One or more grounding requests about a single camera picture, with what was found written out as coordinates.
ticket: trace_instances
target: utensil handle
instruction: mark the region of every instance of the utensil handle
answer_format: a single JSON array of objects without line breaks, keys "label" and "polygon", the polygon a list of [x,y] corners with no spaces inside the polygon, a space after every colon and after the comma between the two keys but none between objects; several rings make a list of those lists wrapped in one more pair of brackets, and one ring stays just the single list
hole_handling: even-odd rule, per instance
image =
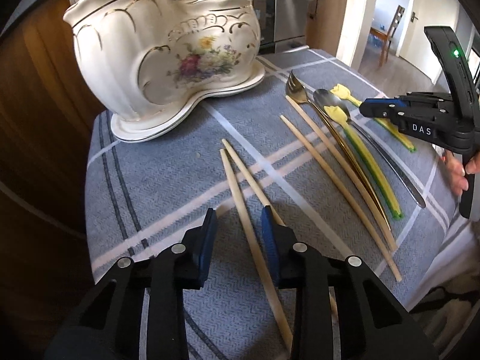
[{"label": "utensil handle", "polygon": [[363,141],[360,139],[355,130],[350,127],[347,123],[343,126],[346,136],[350,139],[355,149],[358,151],[360,156],[363,159],[363,162],[368,166],[371,175],[375,178],[377,185],[382,191],[383,197],[392,212],[394,218],[399,219],[402,217],[402,210],[400,209],[400,204],[395,197],[395,193],[392,190],[392,187],[388,183],[387,178],[383,174],[382,170],[378,166],[372,154],[369,152]]},{"label": "utensil handle", "polygon": [[375,147],[375,149],[378,151],[378,153],[382,156],[382,158],[385,160],[385,162],[392,168],[392,170],[395,172],[395,174],[398,176],[402,184],[405,186],[405,188],[409,191],[410,195],[412,195],[412,198],[417,202],[417,204],[421,208],[425,208],[427,205],[425,204],[425,200],[422,197],[422,194],[417,190],[415,185],[410,181],[409,177],[405,174],[405,172],[398,166],[398,164],[393,160],[393,158],[388,154],[383,147],[381,147],[375,139],[372,138],[372,136],[366,132],[363,128],[361,128],[358,124],[355,122],[351,122],[351,125],[354,126],[361,135],[365,137],[365,139]]},{"label": "utensil handle", "polygon": [[307,99],[309,103],[314,107],[315,111],[317,111],[318,116],[322,120],[323,124],[325,124],[330,131],[330,134],[332,134],[332,137],[337,141],[338,145],[340,146],[340,149],[345,153],[347,161],[349,161],[352,169],[354,172],[357,174],[358,178],[361,180],[362,184],[365,186],[367,189],[370,197],[373,199],[375,202],[375,205],[381,212],[383,218],[385,219],[385,222],[387,223],[388,227],[390,228],[390,224],[388,222],[387,215],[385,211],[383,210],[382,204],[380,203],[380,200],[378,199],[377,194],[375,193],[375,190],[373,186],[371,185],[370,181],[368,180],[367,175],[363,171],[362,167],[360,166],[359,162],[357,161],[355,155],[353,154],[352,150],[350,149],[349,145],[345,141],[345,139],[338,133],[338,131],[335,129],[335,127],[332,126],[330,123],[328,116],[326,116],[321,107],[316,103],[315,99],[311,99],[309,96],[307,96]]},{"label": "utensil handle", "polygon": [[[346,97],[344,100],[350,101],[356,107],[360,107],[360,105],[362,104],[360,100],[357,100],[353,96]],[[392,134],[395,138],[397,138],[402,143],[402,145],[404,145],[409,150],[409,152],[414,152],[416,150],[415,146],[406,137],[406,135],[398,132],[398,129],[388,119],[380,119],[376,117],[375,121],[381,126],[383,126],[385,129],[387,129],[388,132]]]}]

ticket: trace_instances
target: human hand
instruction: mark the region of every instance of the human hand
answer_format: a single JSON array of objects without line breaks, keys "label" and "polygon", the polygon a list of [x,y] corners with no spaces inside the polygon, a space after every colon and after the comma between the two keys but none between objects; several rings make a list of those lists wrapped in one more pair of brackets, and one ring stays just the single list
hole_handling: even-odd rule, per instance
[{"label": "human hand", "polygon": [[458,161],[451,151],[445,150],[445,165],[450,173],[450,188],[452,192],[457,196],[461,196],[463,191],[469,189],[469,182],[465,178],[465,174],[480,173],[480,152],[464,168],[462,162]]}]

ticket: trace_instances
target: chopstick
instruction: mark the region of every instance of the chopstick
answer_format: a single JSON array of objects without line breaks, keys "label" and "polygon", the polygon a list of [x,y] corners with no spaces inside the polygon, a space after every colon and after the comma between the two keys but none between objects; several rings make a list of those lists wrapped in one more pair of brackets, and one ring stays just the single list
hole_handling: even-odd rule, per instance
[{"label": "chopstick", "polygon": [[365,213],[363,212],[362,208],[359,206],[359,204],[357,203],[355,198],[351,195],[349,190],[345,187],[345,185],[342,183],[340,178],[335,174],[335,172],[332,170],[332,168],[330,168],[330,166],[322,158],[322,156],[318,153],[318,151],[315,150],[313,145],[311,145],[311,143],[308,142],[308,140],[302,135],[302,133],[300,131],[298,131],[297,128],[286,117],[284,117],[284,115],[280,115],[280,118],[287,125],[287,127],[293,132],[293,134],[297,137],[297,139],[300,142],[303,143],[303,145],[307,148],[307,150],[314,157],[314,159],[318,162],[318,164],[320,164],[322,169],[332,179],[333,183],[337,186],[337,188],[340,190],[342,195],[349,202],[350,206],[356,212],[356,214],[358,215],[358,217],[362,221],[363,225],[365,225],[365,227],[367,228],[371,237],[373,238],[373,240],[377,244],[378,249],[380,249],[380,252],[382,253],[383,257],[385,258],[385,261],[387,262],[388,266],[391,268],[392,273],[395,276],[395,279],[398,282],[402,281],[402,275],[400,274],[400,271],[398,270],[397,265],[393,261],[392,255],[389,253],[388,249],[383,244],[382,239],[377,234],[374,226],[371,224],[371,222],[369,221],[369,219],[367,218],[367,216],[365,215]]},{"label": "chopstick", "polygon": [[[272,203],[268,200],[268,198],[265,196],[265,193],[263,193],[262,189],[258,185],[258,183],[255,181],[254,177],[251,175],[250,171],[247,169],[245,164],[242,162],[240,157],[238,156],[237,152],[233,149],[233,147],[229,144],[229,141],[226,139],[222,139],[222,143],[224,144],[226,150],[229,152],[230,157],[232,157],[233,161],[237,165],[237,167],[240,169],[241,173],[243,174],[244,178],[248,181],[251,189],[255,194],[257,195],[258,199],[264,206],[270,206],[272,209],[272,214],[275,219],[275,221],[281,225],[285,226],[285,223],[283,222],[282,218],[280,218],[279,214],[275,211],[275,208],[273,208]],[[330,308],[332,310],[333,316],[336,318],[338,321],[338,308],[337,308],[337,302],[335,302],[335,299],[333,299],[332,295],[330,295]]]},{"label": "chopstick", "polygon": [[287,317],[285,316],[285,312],[283,311],[280,299],[278,299],[277,292],[275,291],[275,286],[268,271],[266,262],[263,258],[260,246],[258,245],[254,228],[251,224],[250,217],[247,212],[247,207],[245,206],[245,202],[243,201],[242,192],[240,191],[240,188],[237,184],[235,173],[233,173],[233,169],[230,165],[225,149],[220,150],[220,155],[222,157],[223,167],[225,168],[226,179],[229,183],[235,206],[237,207],[238,216],[240,217],[240,222],[242,224],[243,231],[245,232],[245,236],[250,247],[250,252],[253,257],[255,267],[257,268],[258,276],[260,276],[260,280],[262,282],[263,289],[265,290],[268,304],[270,305],[275,320],[277,321],[277,325],[280,330],[280,334],[282,335],[283,341],[285,342],[285,346],[290,352],[292,348],[293,335],[287,322]]},{"label": "chopstick", "polygon": [[388,223],[383,218],[382,214],[380,213],[380,210],[375,205],[374,200],[371,198],[370,194],[368,193],[367,189],[365,188],[365,186],[363,185],[363,183],[361,182],[357,174],[353,171],[353,169],[347,163],[345,158],[342,157],[342,155],[337,150],[337,148],[332,144],[332,142],[330,142],[330,140],[323,133],[323,131],[302,109],[302,107],[300,107],[296,102],[294,102],[289,96],[285,96],[285,97],[288,100],[288,102],[291,104],[291,106],[295,109],[295,111],[297,111],[298,114],[303,118],[303,120],[305,120],[306,123],[310,126],[310,128],[313,131],[315,131],[315,133],[322,140],[322,142],[325,144],[327,149],[330,150],[330,152],[335,157],[335,159],[340,163],[340,165],[345,170],[346,174],[350,177],[352,182],[355,184],[355,186],[358,189],[358,192],[360,192],[360,195],[363,197],[366,204],[370,208],[370,211],[373,214],[373,217],[375,218],[375,221],[377,222],[378,226],[380,227],[380,230],[382,231],[382,234],[385,237],[385,240],[387,241],[388,246],[392,251],[396,251],[398,249],[397,243],[395,241],[395,238],[392,235],[392,232],[390,231]]}]

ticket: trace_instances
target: ceramic plate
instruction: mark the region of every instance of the ceramic plate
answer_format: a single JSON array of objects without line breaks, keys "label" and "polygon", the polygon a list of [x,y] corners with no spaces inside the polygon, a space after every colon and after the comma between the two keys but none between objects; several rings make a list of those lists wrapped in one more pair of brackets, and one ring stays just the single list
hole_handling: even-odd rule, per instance
[{"label": "ceramic plate", "polygon": [[111,128],[113,135],[122,142],[128,143],[139,143],[152,140],[156,137],[159,137],[163,134],[166,134],[170,130],[178,126],[195,108],[195,106],[206,97],[225,97],[236,95],[237,93],[247,91],[255,86],[257,86],[265,76],[265,68],[263,65],[255,60],[253,62],[253,69],[250,78],[246,81],[243,81],[241,84],[234,87],[225,88],[222,90],[210,89],[207,91],[201,91],[192,96],[185,106],[169,121],[162,123],[158,126],[147,128],[140,131],[131,131],[124,128],[124,122],[122,119],[114,114],[111,120]]}]

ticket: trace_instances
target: doorway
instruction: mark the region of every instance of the doorway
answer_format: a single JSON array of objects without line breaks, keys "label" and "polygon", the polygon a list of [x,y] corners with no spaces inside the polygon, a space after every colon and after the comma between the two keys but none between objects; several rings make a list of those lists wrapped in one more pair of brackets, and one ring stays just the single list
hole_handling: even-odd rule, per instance
[{"label": "doorway", "polygon": [[474,49],[470,51],[469,68],[470,68],[470,72],[472,73],[473,82],[475,83],[475,86],[478,88],[479,79],[480,79],[480,55]]},{"label": "doorway", "polygon": [[413,0],[411,14],[406,16],[408,26],[399,55],[423,72],[433,84],[437,83],[442,67],[423,29],[442,25],[456,30],[459,9],[457,0]]}]

